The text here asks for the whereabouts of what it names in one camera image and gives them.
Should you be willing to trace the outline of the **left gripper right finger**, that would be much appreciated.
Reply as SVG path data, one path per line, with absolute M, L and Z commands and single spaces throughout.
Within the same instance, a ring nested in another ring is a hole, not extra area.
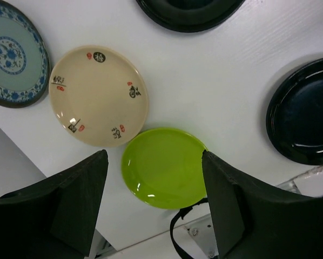
M 209 151 L 202 169 L 220 258 L 323 258 L 323 196 L 269 185 Z

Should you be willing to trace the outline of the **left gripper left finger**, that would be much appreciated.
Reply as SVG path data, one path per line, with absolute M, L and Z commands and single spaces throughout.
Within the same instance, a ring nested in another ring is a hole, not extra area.
M 106 150 L 0 197 L 0 258 L 85 258 L 108 170 Z

